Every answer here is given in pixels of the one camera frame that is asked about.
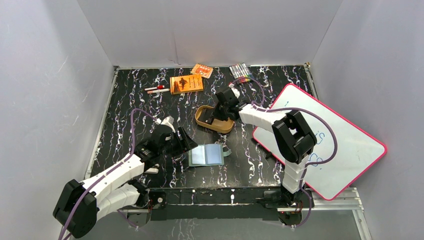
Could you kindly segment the pink framed whiteboard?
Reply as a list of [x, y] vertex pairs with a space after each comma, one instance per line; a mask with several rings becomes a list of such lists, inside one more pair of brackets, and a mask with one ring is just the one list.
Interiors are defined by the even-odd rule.
[[[306, 110], [303, 117], [316, 137], [306, 163], [304, 184], [325, 200], [335, 199], [387, 153], [387, 147], [294, 84], [284, 87], [270, 110]], [[256, 128], [253, 138], [284, 164], [273, 135]]]

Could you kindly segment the white marker pen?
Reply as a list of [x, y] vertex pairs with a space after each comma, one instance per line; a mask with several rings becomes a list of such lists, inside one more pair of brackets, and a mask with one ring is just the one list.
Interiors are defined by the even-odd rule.
[[155, 90], [150, 90], [147, 91], [148, 94], [156, 94], [156, 93], [164, 93], [164, 92], [169, 92], [170, 89], [169, 88], [163, 88], [163, 89], [155, 89]]

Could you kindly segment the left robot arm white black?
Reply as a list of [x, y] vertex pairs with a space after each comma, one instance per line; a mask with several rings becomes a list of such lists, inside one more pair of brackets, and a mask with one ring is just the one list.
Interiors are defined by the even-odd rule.
[[156, 174], [164, 157], [178, 157], [198, 146], [183, 127], [174, 128], [173, 118], [158, 120], [150, 137], [103, 172], [81, 182], [67, 182], [53, 210], [53, 217], [74, 238], [85, 236], [98, 220], [126, 206], [144, 208], [150, 202], [148, 188], [135, 178]]

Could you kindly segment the black whiteboard clip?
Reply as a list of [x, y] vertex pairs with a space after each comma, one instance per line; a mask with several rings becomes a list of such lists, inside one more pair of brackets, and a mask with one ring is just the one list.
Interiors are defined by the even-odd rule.
[[265, 152], [265, 159], [266, 160], [274, 159], [274, 158], [275, 158], [275, 156], [270, 151]]

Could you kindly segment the tan oval tray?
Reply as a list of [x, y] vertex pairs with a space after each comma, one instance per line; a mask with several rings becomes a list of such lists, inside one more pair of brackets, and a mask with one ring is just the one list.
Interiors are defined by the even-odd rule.
[[217, 118], [214, 118], [214, 120], [213, 120], [213, 122], [211, 124], [206, 124], [204, 122], [200, 122], [198, 120], [198, 118], [199, 118], [199, 116], [200, 116], [200, 114], [202, 112], [202, 109], [204, 109], [204, 108], [209, 108], [209, 109], [214, 109], [215, 110], [214, 107], [209, 106], [209, 105], [202, 105], [202, 106], [200, 106], [196, 110], [196, 113], [194, 115], [194, 119], [195, 119], [196, 123], [199, 126], [204, 127], [206, 129], [209, 129], [209, 130], [212, 130], [212, 131], [215, 131], [217, 133], [221, 133], [221, 134], [227, 134], [227, 133], [229, 133], [233, 129], [234, 121], [231, 120], [231, 119], [228, 119], [228, 120], [219, 120]]

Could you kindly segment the orange book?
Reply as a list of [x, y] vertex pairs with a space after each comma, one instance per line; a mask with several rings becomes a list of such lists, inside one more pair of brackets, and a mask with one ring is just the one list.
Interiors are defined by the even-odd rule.
[[201, 92], [203, 90], [203, 78], [199, 74], [173, 76], [170, 78], [170, 92], [172, 95]]

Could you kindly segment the aluminium frame rail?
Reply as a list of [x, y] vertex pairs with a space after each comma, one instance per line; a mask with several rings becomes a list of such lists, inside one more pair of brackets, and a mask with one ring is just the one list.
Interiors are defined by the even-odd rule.
[[[359, 194], [353, 188], [349, 188], [348, 190], [344, 191], [340, 196], [336, 197], [335, 199], [331, 201], [323, 199], [322, 197], [320, 197], [317, 193], [313, 191], [311, 191], [311, 193], [312, 193], [312, 198], [315, 204], [315, 206], [312, 208], [311, 211], [350, 211], [350, 210], [360, 211], [363, 209]], [[123, 208], [124, 207], [114, 212], [111, 212], [110, 214], [120, 214], [122, 217], [124, 217], [127, 220], [130, 226], [132, 226], [133, 228], [137, 228], [139, 226], [139, 223], [134, 222], [130, 220], [127, 216], [125, 216], [121, 211]]]

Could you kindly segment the small orange card pack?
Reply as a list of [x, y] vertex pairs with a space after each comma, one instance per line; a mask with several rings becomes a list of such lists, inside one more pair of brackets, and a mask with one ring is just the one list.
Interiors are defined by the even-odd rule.
[[190, 71], [193, 75], [200, 75], [202, 78], [209, 79], [212, 75], [213, 68], [207, 65], [197, 63]]

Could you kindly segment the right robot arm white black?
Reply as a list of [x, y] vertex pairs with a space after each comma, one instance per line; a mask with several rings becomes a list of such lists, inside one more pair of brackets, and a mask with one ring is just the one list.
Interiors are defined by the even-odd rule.
[[308, 196], [304, 187], [308, 157], [317, 143], [301, 112], [298, 109], [277, 112], [242, 102], [239, 91], [234, 87], [225, 87], [215, 96], [214, 119], [240, 121], [267, 131], [272, 134], [284, 159], [280, 189], [265, 191], [258, 202], [265, 208], [301, 206], [302, 198]]

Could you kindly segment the white whiteboard eraser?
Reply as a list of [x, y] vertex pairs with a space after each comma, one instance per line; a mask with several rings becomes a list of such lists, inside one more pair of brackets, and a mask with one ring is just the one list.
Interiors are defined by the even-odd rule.
[[153, 167], [150, 167], [149, 169], [145, 170], [143, 173], [144, 174], [158, 174], [159, 173], [159, 166], [154, 165]]

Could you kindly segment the black cards in tray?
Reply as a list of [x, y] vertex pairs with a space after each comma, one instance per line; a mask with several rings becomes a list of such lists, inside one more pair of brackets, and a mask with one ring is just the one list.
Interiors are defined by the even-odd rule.
[[213, 108], [203, 108], [198, 120], [202, 123], [211, 124], [214, 121], [214, 111]]

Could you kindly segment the coloured marker set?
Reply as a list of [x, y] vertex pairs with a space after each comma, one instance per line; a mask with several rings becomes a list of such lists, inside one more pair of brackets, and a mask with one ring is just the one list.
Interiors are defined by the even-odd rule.
[[239, 83], [250, 82], [254, 78], [252, 72], [244, 62], [230, 65], [229, 70], [234, 79], [238, 80]]

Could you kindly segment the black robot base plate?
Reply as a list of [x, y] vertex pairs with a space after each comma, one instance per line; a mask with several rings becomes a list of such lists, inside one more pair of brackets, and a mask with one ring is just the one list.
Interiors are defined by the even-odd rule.
[[152, 188], [140, 206], [125, 206], [121, 212], [137, 223], [182, 219], [259, 219], [297, 225], [315, 206], [310, 190], [296, 196], [280, 186], [225, 188]]

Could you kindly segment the red capped marker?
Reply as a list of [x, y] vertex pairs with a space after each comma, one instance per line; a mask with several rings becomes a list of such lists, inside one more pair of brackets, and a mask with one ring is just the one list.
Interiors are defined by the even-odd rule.
[[144, 90], [145, 91], [153, 91], [153, 90], [161, 90], [161, 89], [164, 89], [164, 88], [165, 88], [164, 85], [158, 85], [158, 86], [155, 86], [155, 87], [145, 88]]

